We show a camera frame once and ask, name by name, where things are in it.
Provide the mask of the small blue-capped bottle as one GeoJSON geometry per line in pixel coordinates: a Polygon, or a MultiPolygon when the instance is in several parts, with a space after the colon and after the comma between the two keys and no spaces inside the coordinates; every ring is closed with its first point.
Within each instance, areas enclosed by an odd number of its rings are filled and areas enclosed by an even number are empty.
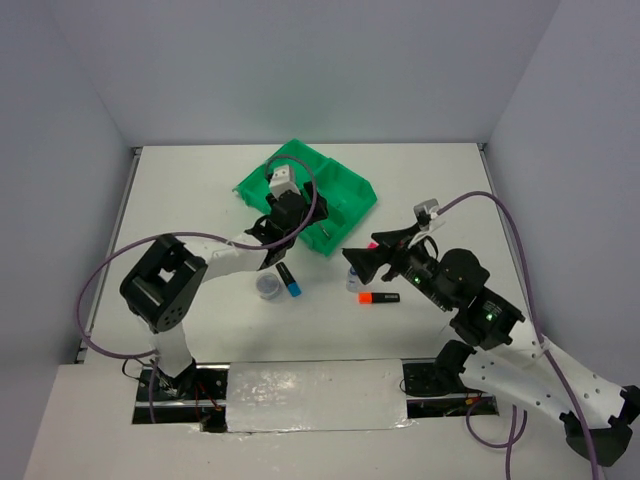
{"type": "Polygon", "coordinates": [[[360,290],[360,279],[353,267],[350,267],[347,273],[346,289],[349,292],[356,293],[360,290]]]}

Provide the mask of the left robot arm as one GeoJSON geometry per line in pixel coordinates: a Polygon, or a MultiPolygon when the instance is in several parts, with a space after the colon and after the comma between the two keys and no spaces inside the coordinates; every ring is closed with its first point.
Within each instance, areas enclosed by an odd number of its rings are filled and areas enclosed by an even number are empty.
{"type": "Polygon", "coordinates": [[[120,285],[129,310],[151,332],[158,352],[156,380],[172,398],[189,396],[198,381],[182,322],[201,284],[275,265],[294,245],[296,229],[328,218],[327,200],[313,191],[311,182],[302,193],[268,194],[267,201],[270,212],[251,228],[231,242],[204,242],[200,254],[173,234],[158,237],[120,285]]]}

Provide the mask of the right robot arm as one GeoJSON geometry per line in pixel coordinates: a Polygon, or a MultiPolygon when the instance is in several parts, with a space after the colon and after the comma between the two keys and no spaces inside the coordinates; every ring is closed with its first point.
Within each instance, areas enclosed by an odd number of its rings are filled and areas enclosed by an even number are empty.
{"type": "Polygon", "coordinates": [[[599,376],[537,334],[534,323],[486,285],[490,273],[467,249],[440,254],[413,225],[378,232],[373,248],[345,248],[362,283],[381,267],[384,282],[407,280],[434,305],[452,313],[457,337],[438,354],[432,377],[446,391],[482,390],[560,425],[569,447],[610,467],[625,453],[639,416],[639,389],[599,376]]]}

